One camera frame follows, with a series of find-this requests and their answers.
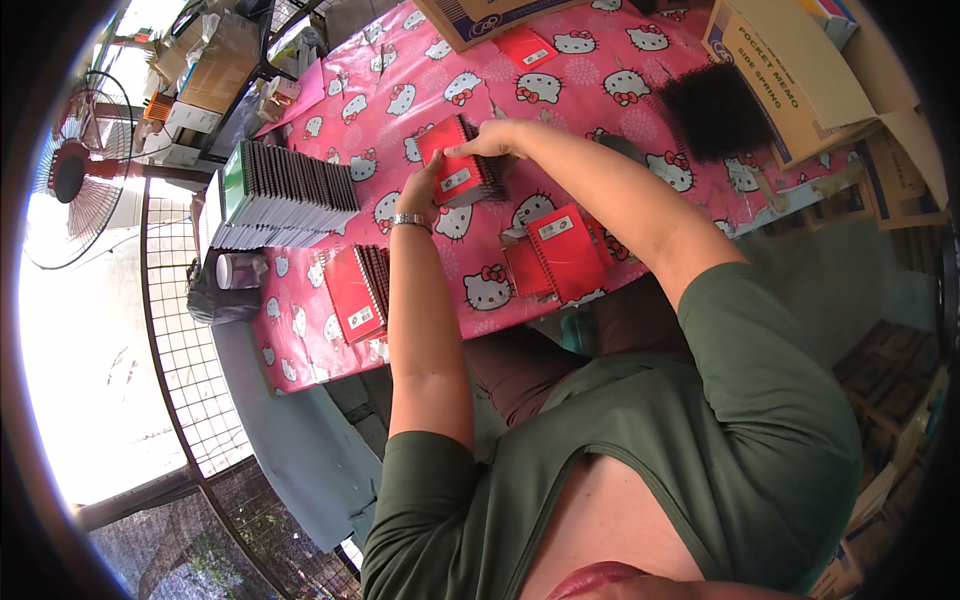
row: barcode sticker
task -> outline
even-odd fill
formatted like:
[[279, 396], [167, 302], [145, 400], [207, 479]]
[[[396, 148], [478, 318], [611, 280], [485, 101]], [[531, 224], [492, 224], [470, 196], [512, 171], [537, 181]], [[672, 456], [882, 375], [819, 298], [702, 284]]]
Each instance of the barcode sticker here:
[[369, 306], [364, 306], [357, 312], [350, 315], [350, 318], [347, 319], [347, 324], [350, 326], [350, 329], [356, 329], [360, 325], [366, 323], [373, 318], [373, 311]]
[[543, 57], [545, 57], [546, 54], [547, 54], [546, 50], [543, 48], [540, 48], [537, 52], [533, 53], [526, 59], [523, 59], [523, 64], [530, 64], [531, 62], [536, 62], [537, 60], [540, 60]]
[[440, 182], [440, 189], [443, 190], [444, 192], [448, 192], [448, 191], [450, 191], [451, 189], [453, 189], [454, 187], [456, 187], [456, 186], [460, 185], [461, 183], [463, 183], [464, 181], [468, 181], [469, 179], [470, 179], [470, 170], [469, 170], [469, 168], [464, 167], [463, 169], [457, 171], [456, 173], [454, 173], [454, 174], [451, 175], [450, 177], [448, 177], [448, 178], [446, 178], [445, 180], [441, 181], [441, 182]]
[[537, 232], [540, 233], [540, 239], [545, 242], [554, 235], [560, 235], [564, 231], [570, 231], [571, 229], [573, 229], [573, 221], [571, 221], [569, 217], [563, 217], [537, 229]]

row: hello kitty print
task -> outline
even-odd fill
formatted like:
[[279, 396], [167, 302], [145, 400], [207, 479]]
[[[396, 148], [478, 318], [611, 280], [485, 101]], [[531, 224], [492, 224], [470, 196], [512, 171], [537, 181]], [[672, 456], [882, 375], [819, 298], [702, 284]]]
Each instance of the hello kitty print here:
[[[783, 173], [766, 151], [699, 163], [651, 108], [666, 74], [707, 63], [700, 45], [704, 10], [640, 15], [629, 2], [593, 0], [526, 24], [558, 56], [525, 71], [486, 41], [456, 54], [411, 2], [376, 19], [311, 68], [323, 70], [326, 97], [282, 126], [287, 147], [348, 165], [360, 214], [311, 249], [268, 249], [264, 305], [252, 323], [271, 389], [290, 393], [389, 363], [386, 342], [344, 342], [324, 281], [324, 264], [352, 244], [389, 248], [389, 220], [407, 177], [422, 165], [417, 137], [454, 112], [479, 125], [526, 118], [596, 140], [628, 138], [644, 167], [702, 208], [728, 235], [779, 216], [761, 183], [781, 191], [801, 174], [816, 180], [859, 160], [852, 147], [816, 156]], [[505, 178], [510, 200], [440, 212], [433, 241], [465, 339], [558, 310], [555, 300], [517, 297], [499, 235], [572, 198], [531, 161]], [[610, 285], [580, 304], [641, 276], [642, 264], [604, 231], [613, 258]]]

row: green shirt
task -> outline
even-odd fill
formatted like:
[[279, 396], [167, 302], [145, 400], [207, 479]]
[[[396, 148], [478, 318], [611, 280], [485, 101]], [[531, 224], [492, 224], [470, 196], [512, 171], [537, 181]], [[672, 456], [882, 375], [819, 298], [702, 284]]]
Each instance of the green shirt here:
[[393, 436], [364, 598], [516, 598], [585, 452], [643, 478], [708, 580], [807, 592], [856, 499], [850, 405], [750, 265], [698, 276], [678, 315], [696, 369], [597, 359], [501, 437], [489, 466], [438, 434]]

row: silver watch band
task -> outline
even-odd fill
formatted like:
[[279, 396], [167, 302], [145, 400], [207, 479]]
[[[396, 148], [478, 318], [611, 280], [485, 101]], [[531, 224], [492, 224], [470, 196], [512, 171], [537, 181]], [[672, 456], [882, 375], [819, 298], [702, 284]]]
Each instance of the silver watch band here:
[[414, 212], [401, 212], [390, 218], [390, 229], [393, 229], [397, 225], [404, 224], [419, 225], [429, 231], [430, 235], [433, 235], [433, 225], [427, 221], [423, 215]]

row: black plastic bag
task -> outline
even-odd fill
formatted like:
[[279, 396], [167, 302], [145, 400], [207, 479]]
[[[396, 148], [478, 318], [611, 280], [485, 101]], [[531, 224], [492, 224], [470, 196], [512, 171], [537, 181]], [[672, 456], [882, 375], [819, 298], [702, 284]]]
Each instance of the black plastic bag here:
[[263, 301], [260, 289], [221, 290], [217, 285], [217, 256], [221, 253], [208, 252], [202, 269], [199, 258], [194, 258], [193, 264], [187, 267], [186, 309], [199, 323], [248, 323], [260, 310]]

